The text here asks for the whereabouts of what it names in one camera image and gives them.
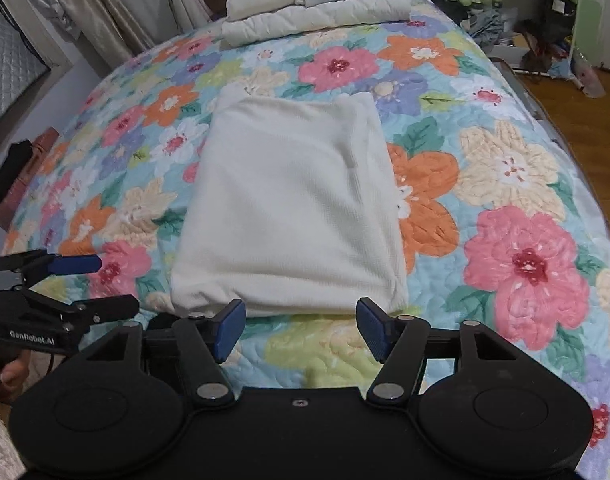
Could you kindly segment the person's left hand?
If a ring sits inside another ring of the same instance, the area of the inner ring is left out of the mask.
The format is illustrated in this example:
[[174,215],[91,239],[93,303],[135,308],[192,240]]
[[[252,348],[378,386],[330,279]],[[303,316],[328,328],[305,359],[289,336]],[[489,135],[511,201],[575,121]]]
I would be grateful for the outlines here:
[[1,397],[3,400],[12,399],[22,390],[24,382],[29,376],[29,363],[32,357],[30,350],[22,350],[18,357],[3,367],[0,374]]

